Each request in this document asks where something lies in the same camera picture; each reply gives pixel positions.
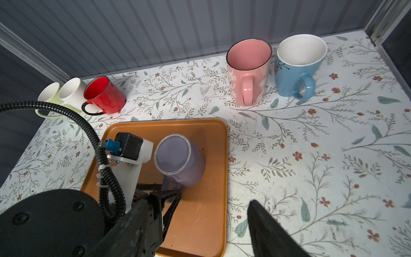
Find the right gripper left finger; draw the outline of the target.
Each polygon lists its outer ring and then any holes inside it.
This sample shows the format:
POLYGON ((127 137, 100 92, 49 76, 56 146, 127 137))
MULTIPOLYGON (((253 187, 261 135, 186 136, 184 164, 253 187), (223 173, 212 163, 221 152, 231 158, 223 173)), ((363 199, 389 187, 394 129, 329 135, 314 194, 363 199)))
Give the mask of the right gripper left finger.
POLYGON ((147 230, 150 205, 140 200, 87 254, 87 257, 152 257, 147 230))

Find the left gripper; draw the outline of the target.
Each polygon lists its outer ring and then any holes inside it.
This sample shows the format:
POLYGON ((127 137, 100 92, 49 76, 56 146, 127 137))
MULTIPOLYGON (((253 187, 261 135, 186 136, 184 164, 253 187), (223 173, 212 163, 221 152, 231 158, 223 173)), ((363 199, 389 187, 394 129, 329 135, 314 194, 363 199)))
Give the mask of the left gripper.
POLYGON ((134 194, 134 202, 147 200, 149 205, 148 225, 145 230, 143 241, 143 254, 155 254, 167 236, 171 220, 178 204, 182 199, 182 191, 161 191, 161 184, 137 184, 134 194), (163 214, 166 203, 169 207, 163 214))

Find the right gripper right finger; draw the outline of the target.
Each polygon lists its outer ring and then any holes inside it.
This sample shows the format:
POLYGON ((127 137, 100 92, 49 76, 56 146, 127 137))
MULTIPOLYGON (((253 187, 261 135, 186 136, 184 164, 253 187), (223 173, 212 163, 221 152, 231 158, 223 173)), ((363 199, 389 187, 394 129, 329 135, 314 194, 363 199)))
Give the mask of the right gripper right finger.
POLYGON ((249 203, 247 217, 256 257, 309 257, 257 200, 249 203))

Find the purple mug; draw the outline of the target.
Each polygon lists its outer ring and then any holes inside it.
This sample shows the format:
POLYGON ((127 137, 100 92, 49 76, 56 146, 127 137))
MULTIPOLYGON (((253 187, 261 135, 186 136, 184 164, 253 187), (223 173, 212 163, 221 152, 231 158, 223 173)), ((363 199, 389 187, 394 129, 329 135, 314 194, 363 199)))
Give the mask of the purple mug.
POLYGON ((156 169, 164 176, 162 191, 196 185, 205 172, 205 159, 197 146, 181 134, 161 140, 154 153, 156 169))

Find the red mug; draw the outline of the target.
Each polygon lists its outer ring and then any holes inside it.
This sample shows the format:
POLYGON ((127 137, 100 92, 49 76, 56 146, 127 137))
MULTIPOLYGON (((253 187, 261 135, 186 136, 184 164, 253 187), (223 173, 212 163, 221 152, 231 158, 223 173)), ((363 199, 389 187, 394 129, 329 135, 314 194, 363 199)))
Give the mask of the red mug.
POLYGON ((115 114, 123 109, 126 104, 126 96, 106 76, 101 76, 91 81, 86 87, 83 97, 86 101, 81 110, 90 116, 115 114), (95 105, 100 112, 91 113, 86 110, 87 105, 95 105))

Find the white mug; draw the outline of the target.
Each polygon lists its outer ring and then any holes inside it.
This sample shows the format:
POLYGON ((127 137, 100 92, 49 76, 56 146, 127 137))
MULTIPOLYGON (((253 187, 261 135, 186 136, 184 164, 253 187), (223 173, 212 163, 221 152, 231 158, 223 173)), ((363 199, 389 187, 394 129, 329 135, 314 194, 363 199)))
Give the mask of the white mug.
POLYGON ((87 84, 80 78, 72 78, 61 87, 58 97, 67 106, 70 105, 79 110, 79 112, 82 112, 81 106, 86 102, 84 97, 86 88, 87 84))

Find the light green mug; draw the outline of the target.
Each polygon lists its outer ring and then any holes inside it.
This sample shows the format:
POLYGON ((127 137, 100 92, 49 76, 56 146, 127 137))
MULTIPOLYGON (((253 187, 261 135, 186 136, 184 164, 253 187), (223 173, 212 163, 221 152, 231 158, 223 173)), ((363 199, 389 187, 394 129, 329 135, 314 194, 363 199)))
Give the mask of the light green mug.
POLYGON ((61 106, 67 107, 67 108, 75 111, 78 114, 81 113, 81 110, 71 106, 70 104, 64 102, 63 100, 61 100, 58 97, 58 94, 60 92, 61 87, 62 87, 61 84, 58 83, 58 82, 54 82, 54 83, 48 85, 40 93, 37 100, 41 101, 41 102, 49 102, 49 103, 54 103, 54 104, 57 104, 57 105, 61 105, 61 106))

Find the pink ghost pattern mug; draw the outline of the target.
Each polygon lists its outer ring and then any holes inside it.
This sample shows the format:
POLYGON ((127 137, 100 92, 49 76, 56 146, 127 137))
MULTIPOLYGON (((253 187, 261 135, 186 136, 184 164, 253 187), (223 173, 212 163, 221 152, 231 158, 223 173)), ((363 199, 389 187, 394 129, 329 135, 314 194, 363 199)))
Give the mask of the pink ghost pattern mug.
POLYGON ((230 94, 239 106, 249 107, 263 99, 273 49, 265 40, 245 39, 228 51, 226 62, 230 94))

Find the blue dotted mug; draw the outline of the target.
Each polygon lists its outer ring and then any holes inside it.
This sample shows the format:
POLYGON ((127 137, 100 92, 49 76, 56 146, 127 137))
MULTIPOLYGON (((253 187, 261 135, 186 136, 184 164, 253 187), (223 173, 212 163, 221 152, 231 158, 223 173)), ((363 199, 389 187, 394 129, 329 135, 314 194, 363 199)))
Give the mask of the blue dotted mug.
POLYGON ((312 98, 316 91, 315 72, 328 52, 326 42, 312 34, 286 38, 277 48, 274 78, 277 93, 300 101, 312 98))

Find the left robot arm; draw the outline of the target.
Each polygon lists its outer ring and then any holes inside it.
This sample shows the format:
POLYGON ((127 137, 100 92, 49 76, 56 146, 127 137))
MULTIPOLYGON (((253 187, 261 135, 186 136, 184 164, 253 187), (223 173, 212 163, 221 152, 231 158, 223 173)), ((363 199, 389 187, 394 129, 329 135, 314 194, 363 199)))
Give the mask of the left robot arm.
POLYGON ((166 238, 181 198, 181 190, 140 186, 131 210, 111 223, 84 192, 42 192, 2 213, 1 256, 152 257, 166 238))

